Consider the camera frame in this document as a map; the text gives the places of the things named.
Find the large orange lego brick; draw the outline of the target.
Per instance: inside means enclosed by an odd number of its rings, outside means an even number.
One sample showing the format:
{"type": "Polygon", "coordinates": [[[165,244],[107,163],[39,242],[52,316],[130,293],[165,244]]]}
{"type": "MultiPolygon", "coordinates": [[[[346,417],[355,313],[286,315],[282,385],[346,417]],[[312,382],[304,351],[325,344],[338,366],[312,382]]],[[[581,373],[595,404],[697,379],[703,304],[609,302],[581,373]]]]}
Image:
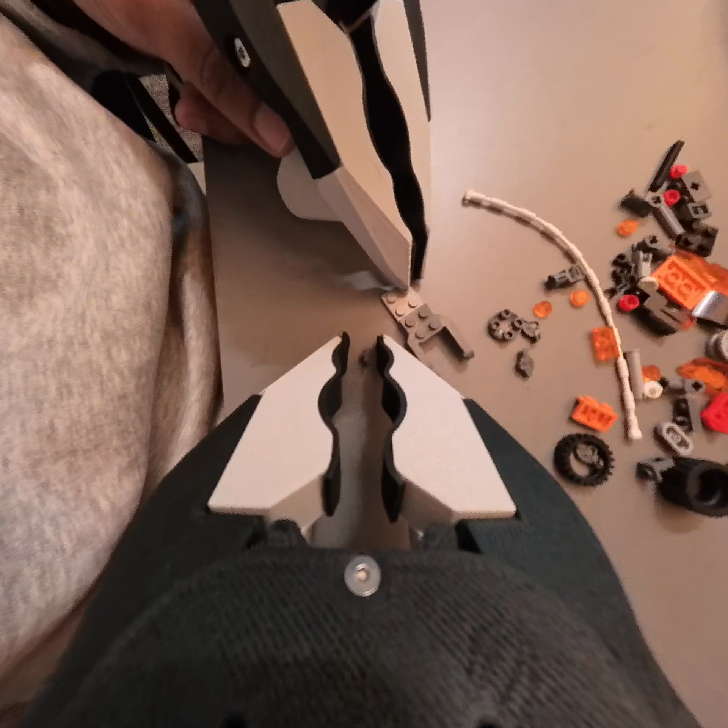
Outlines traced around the large orange lego brick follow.
{"type": "Polygon", "coordinates": [[[685,251],[669,256],[651,274],[659,289],[678,305],[692,311],[710,292],[727,295],[727,270],[685,251]]]}

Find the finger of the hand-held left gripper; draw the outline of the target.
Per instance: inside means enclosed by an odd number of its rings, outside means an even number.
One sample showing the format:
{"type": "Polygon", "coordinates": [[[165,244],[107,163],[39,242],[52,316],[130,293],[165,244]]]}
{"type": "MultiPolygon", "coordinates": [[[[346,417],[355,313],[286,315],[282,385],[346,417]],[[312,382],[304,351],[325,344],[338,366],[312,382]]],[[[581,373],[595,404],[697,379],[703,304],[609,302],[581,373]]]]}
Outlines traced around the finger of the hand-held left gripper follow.
{"type": "Polygon", "coordinates": [[[298,217],[343,223],[391,286],[410,287],[411,235],[395,208],[392,181],[374,148],[366,120],[362,71],[355,31],[374,2],[335,22],[325,2],[278,5],[341,159],[335,172],[312,179],[311,192],[295,192],[293,180],[306,167],[297,151],[279,169],[278,186],[298,217]]]}
{"type": "Polygon", "coordinates": [[[355,31],[366,120],[411,235],[410,280],[421,280],[430,236],[430,83],[419,2],[374,2],[355,31]]]}

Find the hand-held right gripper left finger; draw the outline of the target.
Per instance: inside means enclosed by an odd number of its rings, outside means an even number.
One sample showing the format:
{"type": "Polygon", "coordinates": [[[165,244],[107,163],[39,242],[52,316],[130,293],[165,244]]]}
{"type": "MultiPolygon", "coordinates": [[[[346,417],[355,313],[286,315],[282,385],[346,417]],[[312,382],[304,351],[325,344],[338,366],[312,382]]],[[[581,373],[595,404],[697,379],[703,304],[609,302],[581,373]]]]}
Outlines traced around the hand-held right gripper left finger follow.
{"type": "Polygon", "coordinates": [[[341,442],[333,417],[349,351],[342,332],[250,398],[250,419],[207,501],[211,512],[290,521],[307,541],[335,513],[341,442]]]}

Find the dark grey round lego plate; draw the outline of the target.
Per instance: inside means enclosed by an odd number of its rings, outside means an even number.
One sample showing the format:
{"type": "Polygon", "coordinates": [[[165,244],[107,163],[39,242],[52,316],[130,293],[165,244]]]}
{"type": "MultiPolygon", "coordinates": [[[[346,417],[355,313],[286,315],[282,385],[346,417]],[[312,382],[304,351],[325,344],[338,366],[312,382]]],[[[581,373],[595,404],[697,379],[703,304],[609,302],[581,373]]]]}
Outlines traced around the dark grey round lego plate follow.
{"type": "Polygon", "coordinates": [[[511,309],[502,309],[494,314],[487,323],[486,332],[500,343],[514,340],[523,328],[523,319],[511,309]]]}

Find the large black lego tyre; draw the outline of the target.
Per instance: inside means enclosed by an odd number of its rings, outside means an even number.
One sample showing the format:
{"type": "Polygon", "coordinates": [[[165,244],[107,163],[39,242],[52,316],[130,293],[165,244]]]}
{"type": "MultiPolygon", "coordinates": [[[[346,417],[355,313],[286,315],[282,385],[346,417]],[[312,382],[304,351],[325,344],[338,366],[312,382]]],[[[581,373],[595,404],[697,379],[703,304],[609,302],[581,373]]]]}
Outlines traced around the large black lego tyre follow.
{"type": "Polygon", "coordinates": [[[658,484],[661,496],[693,513],[727,515],[727,465],[691,457],[674,457],[658,484]]]}

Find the grey lego fork plate assembly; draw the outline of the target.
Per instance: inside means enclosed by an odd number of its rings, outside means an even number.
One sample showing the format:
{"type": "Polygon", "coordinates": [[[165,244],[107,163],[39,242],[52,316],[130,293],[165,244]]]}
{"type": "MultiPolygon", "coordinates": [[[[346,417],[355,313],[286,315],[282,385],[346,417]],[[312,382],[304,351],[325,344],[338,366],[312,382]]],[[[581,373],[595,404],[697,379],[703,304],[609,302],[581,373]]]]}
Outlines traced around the grey lego fork plate assembly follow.
{"type": "Polygon", "coordinates": [[[432,369],[432,362],[423,345],[439,336],[445,336],[454,347],[460,360],[475,357],[474,349],[468,344],[453,321],[433,312],[414,288],[407,291],[387,290],[381,296],[382,304],[405,332],[406,347],[421,363],[432,369]]]}

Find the dark brown lego brick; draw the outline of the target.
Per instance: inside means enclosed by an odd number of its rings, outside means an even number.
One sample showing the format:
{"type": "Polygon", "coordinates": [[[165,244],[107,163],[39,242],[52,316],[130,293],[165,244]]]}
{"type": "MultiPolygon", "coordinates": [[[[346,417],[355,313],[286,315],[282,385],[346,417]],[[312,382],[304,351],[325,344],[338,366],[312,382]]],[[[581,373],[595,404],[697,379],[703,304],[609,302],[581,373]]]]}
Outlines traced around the dark brown lego brick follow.
{"type": "Polygon", "coordinates": [[[660,292],[648,295],[639,309],[641,322],[658,336],[686,331],[695,324],[691,312],[660,292]]]}

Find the person's left forearm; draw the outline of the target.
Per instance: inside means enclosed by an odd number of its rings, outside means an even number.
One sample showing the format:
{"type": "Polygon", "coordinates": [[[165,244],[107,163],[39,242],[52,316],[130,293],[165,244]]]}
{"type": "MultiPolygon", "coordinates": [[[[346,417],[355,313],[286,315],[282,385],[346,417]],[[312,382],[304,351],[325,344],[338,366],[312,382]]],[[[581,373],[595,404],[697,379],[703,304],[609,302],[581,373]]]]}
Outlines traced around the person's left forearm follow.
{"type": "Polygon", "coordinates": [[[102,28],[75,2],[2,1],[2,17],[76,80],[106,71],[137,77],[162,74],[165,63],[102,28]]]}

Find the dark brown lego plate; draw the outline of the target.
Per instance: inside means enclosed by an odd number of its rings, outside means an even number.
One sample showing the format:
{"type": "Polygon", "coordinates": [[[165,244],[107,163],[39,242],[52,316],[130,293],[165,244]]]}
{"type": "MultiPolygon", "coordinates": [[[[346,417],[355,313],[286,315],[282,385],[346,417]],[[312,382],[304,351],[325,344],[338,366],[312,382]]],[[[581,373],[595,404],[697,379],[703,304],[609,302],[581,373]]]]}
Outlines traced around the dark brown lego plate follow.
{"type": "Polygon", "coordinates": [[[718,234],[719,231],[714,226],[697,223],[691,230],[678,235],[675,246],[678,250],[707,259],[714,251],[718,234]]]}

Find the silver curved lego piece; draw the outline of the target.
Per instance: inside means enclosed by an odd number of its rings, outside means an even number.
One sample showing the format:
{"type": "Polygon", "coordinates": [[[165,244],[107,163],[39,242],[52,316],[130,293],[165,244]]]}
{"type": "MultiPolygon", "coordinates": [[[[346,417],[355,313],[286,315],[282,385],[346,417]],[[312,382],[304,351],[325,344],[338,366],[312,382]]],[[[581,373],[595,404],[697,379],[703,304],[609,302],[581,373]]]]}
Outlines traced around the silver curved lego piece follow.
{"type": "Polygon", "coordinates": [[[709,290],[696,304],[692,316],[720,328],[727,328],[727,294],[720,290],[709,290]]]}

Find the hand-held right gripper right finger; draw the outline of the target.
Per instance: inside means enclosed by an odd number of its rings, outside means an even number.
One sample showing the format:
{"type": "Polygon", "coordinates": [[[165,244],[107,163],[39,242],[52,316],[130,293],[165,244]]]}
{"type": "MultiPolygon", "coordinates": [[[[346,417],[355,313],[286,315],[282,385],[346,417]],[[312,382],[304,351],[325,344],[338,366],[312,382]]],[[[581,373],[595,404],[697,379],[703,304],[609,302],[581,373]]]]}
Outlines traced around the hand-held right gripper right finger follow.
{"type": "Polygon", "coordinates": [[[375,359],[387,416],[381,498],[388,521],[405,525],[408,543],[421,543],[428,529],[517,524],[470,401],[388,335],[377,337],[375,359]]]}

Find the clear orange lego plate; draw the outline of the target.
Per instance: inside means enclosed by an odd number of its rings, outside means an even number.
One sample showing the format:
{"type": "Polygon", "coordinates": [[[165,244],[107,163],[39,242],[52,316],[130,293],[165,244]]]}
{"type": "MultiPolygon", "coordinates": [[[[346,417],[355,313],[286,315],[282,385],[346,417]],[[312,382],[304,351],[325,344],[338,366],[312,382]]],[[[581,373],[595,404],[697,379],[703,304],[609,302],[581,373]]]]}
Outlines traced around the clear orange lego plate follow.
{"type": "Polygon", "coordinates": [[[590,332],[590,345],[596,363],[613,362],[623,355],[617,331],[613,326],[593,328],[590,332]]]}

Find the black lego claw pieces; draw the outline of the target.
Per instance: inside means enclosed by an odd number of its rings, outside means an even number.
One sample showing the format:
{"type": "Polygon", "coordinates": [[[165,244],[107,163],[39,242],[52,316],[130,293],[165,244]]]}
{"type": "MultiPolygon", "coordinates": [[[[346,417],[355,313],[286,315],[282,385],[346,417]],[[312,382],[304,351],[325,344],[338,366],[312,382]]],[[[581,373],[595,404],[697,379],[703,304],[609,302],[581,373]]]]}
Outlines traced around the black lego claw pieces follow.
{"type": "Polygon", "coordinates": [[[615,291],[626,290],[638,282],[635,251],[618,254],[612,260],[611,279],[615,291]]]}

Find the small black lego tyre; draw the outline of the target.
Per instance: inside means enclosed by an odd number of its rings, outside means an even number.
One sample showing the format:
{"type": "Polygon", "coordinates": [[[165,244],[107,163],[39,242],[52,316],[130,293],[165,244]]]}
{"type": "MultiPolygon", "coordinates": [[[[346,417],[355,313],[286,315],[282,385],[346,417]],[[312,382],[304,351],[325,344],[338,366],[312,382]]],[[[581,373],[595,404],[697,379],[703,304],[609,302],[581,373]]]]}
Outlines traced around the small black lego tyre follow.
{"type": "Polygon", "coordinates": [[[587,433],[572,433],[557,443],[553,464],[563,478],[576,486],[598,487],[614,470],[614,453],[601,438],[587,433]]]}

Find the light grey oval lego link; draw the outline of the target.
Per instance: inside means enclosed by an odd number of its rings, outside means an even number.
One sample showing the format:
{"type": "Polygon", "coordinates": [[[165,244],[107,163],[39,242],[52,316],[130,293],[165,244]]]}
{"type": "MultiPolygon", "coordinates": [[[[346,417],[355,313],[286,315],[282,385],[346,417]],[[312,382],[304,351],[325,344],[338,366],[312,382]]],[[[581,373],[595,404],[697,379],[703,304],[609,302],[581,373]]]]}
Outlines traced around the light grey oval lego link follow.
{"type": "Polygon", "coordinates": [[[659,422],[654,426],[657,439],[679,457],[692,454],[695,444],[689,434],[675,422],[659,422]]]}

